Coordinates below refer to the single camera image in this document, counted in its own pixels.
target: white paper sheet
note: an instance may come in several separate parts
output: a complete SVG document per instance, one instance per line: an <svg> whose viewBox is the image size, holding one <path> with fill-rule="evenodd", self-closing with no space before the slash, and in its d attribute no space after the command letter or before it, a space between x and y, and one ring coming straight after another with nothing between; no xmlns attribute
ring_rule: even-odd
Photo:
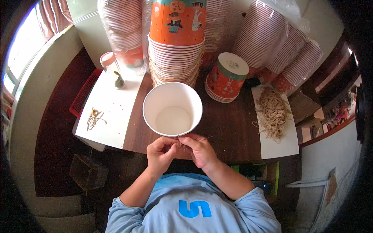
<svg viewBox="0 0 373 233"><path fill-rule="evenodd" d="M109 74L103 71L94 85L76 129L76 135L111 147L123 148L129 118L140 88L144 72L136 75L131 70L121 69L125 87L117 90ZM92 107L104 112L92 130L87 131L87 120Z"/></svg>
<svg viewBox="0 0 373 233"><path fill-rule="evenodd" d="M251 89L253 93L253 98L254 98L256 109L260 109L259 105L257 104L257 101L259 100L260 94L262 93L261 87L263 86L259 85ZM282 94L281 97L286 102L289 102L286 95ZM257 112L257 117L258 119L260 119L261 113ZM289 119L286 120L283 137L281 138L280 143L277 143L270 138L266 138L266 135L264 132L261 132L259 134L262 159L277 158L277 157L284 157L284 156L299 154L298 138L297 138L297 131L295 128L294 118L292 114L288 114L288 117L290 118L290 120ZM263 127L261 126L261 124L259 124L259 130L260 131L263 130Z"/></svg>

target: person's left hand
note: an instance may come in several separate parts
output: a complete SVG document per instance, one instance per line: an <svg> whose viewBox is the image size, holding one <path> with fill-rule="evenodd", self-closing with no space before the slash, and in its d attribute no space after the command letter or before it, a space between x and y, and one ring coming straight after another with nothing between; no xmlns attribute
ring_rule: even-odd
<svg viewBox="0 0 373 233"><path fill-rule="evenodd" d="M162 149L165 145L172 146L166 153L163 153ZM175 157L178 145L180 145L178 140L165 136L158 138L152 144L148 145L146 148L146 154L148 156L147 170L152 175L161 177L161 175L167 171Z"/></svg>

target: dark wood tabletop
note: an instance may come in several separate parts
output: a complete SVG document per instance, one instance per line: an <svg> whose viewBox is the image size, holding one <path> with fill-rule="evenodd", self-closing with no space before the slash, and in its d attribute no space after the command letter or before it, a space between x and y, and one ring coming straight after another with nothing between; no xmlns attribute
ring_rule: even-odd
<svg viewBox="0 0 373 233"><path fill-rule="evenodd" d="M203 114L192 133L210 137L209 142L216 155L226 163L261 160L259 129L253 126L257 115L251 89L243 86L233 102L219 103L211 99L204 89L207 75L201 72L197 79L195 90L201 98ZM146 125L142 116L142 104L151 89L151 76L146 74L129 119L123 144L125 150L146 154L146 147L160 137ZM191 159L182 151L178 158Z"/></svg>

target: window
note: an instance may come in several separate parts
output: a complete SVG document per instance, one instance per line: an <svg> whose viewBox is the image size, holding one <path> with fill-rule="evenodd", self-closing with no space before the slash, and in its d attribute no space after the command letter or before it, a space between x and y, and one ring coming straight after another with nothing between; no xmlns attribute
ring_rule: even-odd
<svg viewBox="0 0 373 233"><path fill-rule="evenodd" d="M45 43L34 7L18 28L2 77L4 87L13 95L28 64Z"/></svg>

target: glass jar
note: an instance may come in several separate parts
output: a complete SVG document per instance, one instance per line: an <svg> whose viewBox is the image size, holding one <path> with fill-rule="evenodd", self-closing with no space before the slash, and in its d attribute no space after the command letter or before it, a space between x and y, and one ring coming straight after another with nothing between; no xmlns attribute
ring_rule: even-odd
<svg viewBox="0 0 373 233"><path fill-rule="evenodd" d="M110 82L117 89L121 89L124 86L124 80L120 74L120 69L115 55L113 52L107 52L100 57L100 63L107 73Z"/></svg>

